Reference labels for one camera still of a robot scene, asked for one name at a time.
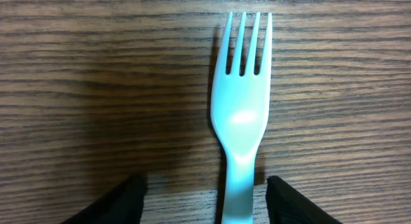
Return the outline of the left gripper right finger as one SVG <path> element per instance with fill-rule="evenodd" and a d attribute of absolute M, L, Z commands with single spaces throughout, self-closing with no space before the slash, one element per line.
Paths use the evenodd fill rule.
<path fill-rule="evenodd" d="M 278 176 L 267 178 L 270 224 L 342 224 Z"/>

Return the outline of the pale blue fork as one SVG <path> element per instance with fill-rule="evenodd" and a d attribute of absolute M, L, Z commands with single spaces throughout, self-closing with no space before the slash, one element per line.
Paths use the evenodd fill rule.
<path fill-rule="evenodd" d="M 256 15 L 244 75 L 240 74 L 246 15 L 241 16 L 238 38 L 228 73 L 227 58 L 232 15 L 216 59 L 211 91 L 211 122 L 227 159 L 222 211 L 223 224 L 253 222 L 256 154 L 267 128 L 272 71 L 273 15 L 267 27 L 259 73 L 254 72 L 260 16 Z"/>

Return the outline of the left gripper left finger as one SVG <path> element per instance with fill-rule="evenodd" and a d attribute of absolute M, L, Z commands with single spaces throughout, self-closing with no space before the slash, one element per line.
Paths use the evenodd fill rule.
<path fill-rule="evenodd" d="M 134 174 L 62 224 L 140 224 L 146 186 Z"/>

